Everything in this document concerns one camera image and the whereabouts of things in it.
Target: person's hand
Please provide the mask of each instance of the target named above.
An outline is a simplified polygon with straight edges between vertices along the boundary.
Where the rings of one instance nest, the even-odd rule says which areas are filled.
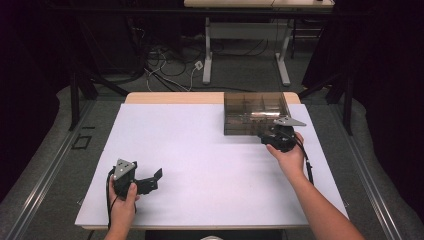
[[[126,199],[121,199],[115,193],[113,187],[113,176],[109,179],[109,200],[111,206],[111,227],[106,239],[125,239],[135,216],[135,201],[137,185],[131,183]]]
[[[296,132],[296,136],[303,144],[302,135]],[[280,165],[281,170],[284,172],[290,182],[298,177],[306,178],[305,174],[303,173],[304,155],[297,144],[291,151],[286,153],[275,149],[270,144],[267,144],[266,148],[278,160],[278,164]]]

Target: desk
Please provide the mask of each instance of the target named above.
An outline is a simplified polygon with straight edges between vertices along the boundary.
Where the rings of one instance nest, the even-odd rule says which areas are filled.
[[[331,0],[185,0],[186,7],[197,8],[289,8],[289,9],[332,9]],[[290,86],[290,79],[284,63],[287,45],[290,40],[288,24],[274,23],[212,23],[209,18],[205,22],[206,57],[203,70],[203,83],[211,81],[212,52],[211,39],[275,39],[282,41],[280,52],[275,54],[281,81]]]
[[[224,136],[224,93],[131,93],[115,120],[76,225],[106,229],[107,173],[137,161],[136,179],[163,168],[159,189],[137,202],[136,229],[282,229],[307,226],[277,161],[256,136]],[[316,187],[347,216],[311,119],[293,93]]]

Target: clear plastic box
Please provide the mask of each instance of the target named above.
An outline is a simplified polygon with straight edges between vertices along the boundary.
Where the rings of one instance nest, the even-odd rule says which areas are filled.
[[[224,93],[224,135],[258,135],[288,116],[281,92]]]

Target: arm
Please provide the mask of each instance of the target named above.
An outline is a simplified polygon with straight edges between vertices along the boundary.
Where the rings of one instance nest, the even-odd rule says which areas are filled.
[[[131,183],[125,200],[117,198],[113,188],[113,178],[109,179],[109,199],[112,205],[111,226],[105,239],[126,239],[135,216],[135,201],[137,196],[137,185]]]
[[[304,156],[299,146],[283,153],[271,145],[268,151],[278,160],[281,170],[292,185],[312,232],[317,239],[364,239],[356,227],[334,207],[303,173]]]

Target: table leg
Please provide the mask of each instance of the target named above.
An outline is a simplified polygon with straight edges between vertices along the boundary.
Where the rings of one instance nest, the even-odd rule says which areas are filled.
[[[206,38],[206,57],[203,68],[203,84],[209,84],[211,82],[211,70],[212,70],[212,52],[211,52],[211,36],[210,36],[210,22],[209,18],[206,18],[205,22],[205,38]]]
[[[289,45],[289,40],[290,40],[290,34],[289,34],[290,31],[289,31],[288,21],[289,20],[287,20],[286,28],[284,30],[283,44],[281,45],[281,52],[275,54],[278,70],[280,71],[281,81],[283,82],[284,86],[290,86],[289,75],[287,73],[286,64],[284,63],[284,57],[286,56],[287,46]]]

